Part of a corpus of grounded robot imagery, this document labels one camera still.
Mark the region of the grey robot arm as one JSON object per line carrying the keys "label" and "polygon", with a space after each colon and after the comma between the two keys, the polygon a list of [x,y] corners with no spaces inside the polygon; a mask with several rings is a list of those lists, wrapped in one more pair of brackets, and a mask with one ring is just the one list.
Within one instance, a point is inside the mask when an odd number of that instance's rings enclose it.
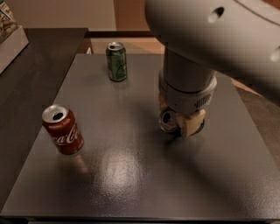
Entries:
{"label": "grey robot arm", "polygon": [[280,103],[279,0],[145,0],[153,36],[164,45],[159,125],[189,137],[225,74]]}

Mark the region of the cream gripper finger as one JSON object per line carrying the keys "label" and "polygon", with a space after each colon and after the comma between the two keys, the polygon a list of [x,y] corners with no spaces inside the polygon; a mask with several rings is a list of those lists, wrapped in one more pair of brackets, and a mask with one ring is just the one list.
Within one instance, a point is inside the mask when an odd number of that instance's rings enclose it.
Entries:
{"label": "cream gripper finger", "polygon": [[161,110],[164,110],[168,107],[165,98],[161,94],[158,94],[158,103]]}
{"label": "cream gripper finger", "polygon": [[200,128],[205,116],[206,111],[204,109],[197,111],[192,115],[177,113],[177,123],[180,127],[181,136],[189,137],[193,135]]}

